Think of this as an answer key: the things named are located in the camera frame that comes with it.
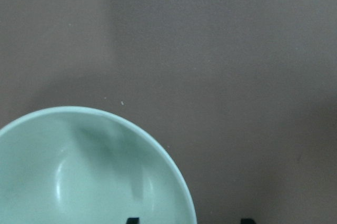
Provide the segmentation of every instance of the brown surface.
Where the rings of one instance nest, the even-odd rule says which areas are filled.
[[[107,110],[169,152],[200,224],[335,223],[336,0],[0,5],[1,126]]]

